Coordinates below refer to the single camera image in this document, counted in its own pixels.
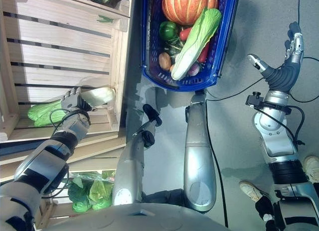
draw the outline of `black pants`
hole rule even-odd
[[[316,190],[317,195],[319,196],[319,183],[314,183],[314,188]],[[256,202],[255,208],[259,213],[261,218],[264,217],[265,214],[274,215],[273,205],[271,201],[263,196],[259,201]],[[277,231],[275,221],[269,220],[266,222],[266,231]]]

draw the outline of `shoe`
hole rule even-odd
[[[304,161],[304,169],[313,183],[319,183],[319,158],[311,155]]]
[[[254,202],[259,201],[265,195],[265,193],[247,181],[239,182],[239,188]]]

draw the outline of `orange pumpkin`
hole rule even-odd
[[[170,21],[193,25],[205,7],[218,8],[218,0],[162,0],[161,6]]]

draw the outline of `tiled floor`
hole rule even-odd
[[[208,90],[216,97],[232,95],[258,80],[261,76],[246,60],[248,53],[259,55],[271,66],[279,66],[284,59],[284,41],[289,23],[297,20],[297,0],[239,0],[236,19],[222,70],[222,79]],[[305,39],[305,56],[319,58],[319,0],[301,0],[301,28]],[[136,46],[138,33],[132,34]],[[131,53],[132,64],[138,54]],[[163,125],[158,127],[156,143],[145,153],[144,191],[149,194],[160,190],[183,187],[183,159],[186,122],[184,109],[192,93],[174,93],[155,87],[144,77],[140,68],[129,71],[127,95],[128,133],[132,134],[142,122],[144,103],[160,112]],[[319,94],[319,64],[304,60],[302,72],[293,95],[308,100]],[[238,187],[238,182],[248,180],[272,194],[272,178],[264,163],[261,141],[251,120],[255,113],[245,105],[253,91],[263,95],[267,84],[259,82],[244,93],[220,102],[208,102],[208,123],[213,148],[217,155],[224,182],[228,222],[234,231],[265,230],[254,203]],[[300,147],[301,160],[309,154],[318,154],[319,99],[302,107],[306,120],[299,139],[306,143]],[[295,130],[300,115],[293,112],[287,118],[289,127]],[[217,202],[207,214],[223,224],[223,210],[218,188]]]

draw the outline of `plastic basket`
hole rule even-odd
[[[158,61],[164,46],[159,37],[159,25],[167,20],[161,9],[161,1],[143,0],[143,75],[162,88],[178,92],[197,91],[215,85],[225,59],[238,0],[219,0],[222,20],[216,34],[209,42],[208,56],[203,68],[196,76],[185,77],[180,81],[173,80],[170,73],[160,67]]]

